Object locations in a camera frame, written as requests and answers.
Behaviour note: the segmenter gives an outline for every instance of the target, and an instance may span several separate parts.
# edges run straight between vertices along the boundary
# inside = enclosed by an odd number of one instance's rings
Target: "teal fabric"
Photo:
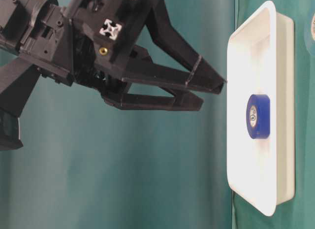
[[[166,4],[174,27],[226,77],[234,0]],[[180,68],[146,30],[139,43]],[[0,53],[1,64],[11,58]],[[196,113],[119,111],[93,90],[40,78],[21,118],[25,147],[0,153],[1,228],[231,228],[226,91],[199,95]]]
[[[241,25],[267,0],[236,0]],[[315,58],[304,44],[304,24],[312,0],[272,0],[277,11],[295,22],[296,195],[265,217],[241,197],[235,196],[238,229],[311,229],[315,224]]]

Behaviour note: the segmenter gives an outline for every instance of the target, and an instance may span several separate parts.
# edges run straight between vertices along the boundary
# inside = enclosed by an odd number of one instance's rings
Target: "blue tape roll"
[[[270,99],[267,95],[252,95],[246,110],[247,130],[252,139],[267,139],[270,135]]]
[[[305,21],[304,41],[308,52],[315,56],[315,0],[312,1],[310,12]]]

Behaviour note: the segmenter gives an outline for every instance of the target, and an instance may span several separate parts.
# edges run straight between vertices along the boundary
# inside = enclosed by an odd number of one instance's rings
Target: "3d printed part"
[[[277,13],[271,1],[230,37],[227,78],[228,182],[237,194],[271,216],[295,192],[294,23]],[[249,135],[244,118],[252,94],[270,100],[270,134],[256,133],[263,139]]]
[[[19,149],[22,146],[19,118],[0,109],[0,151]]]

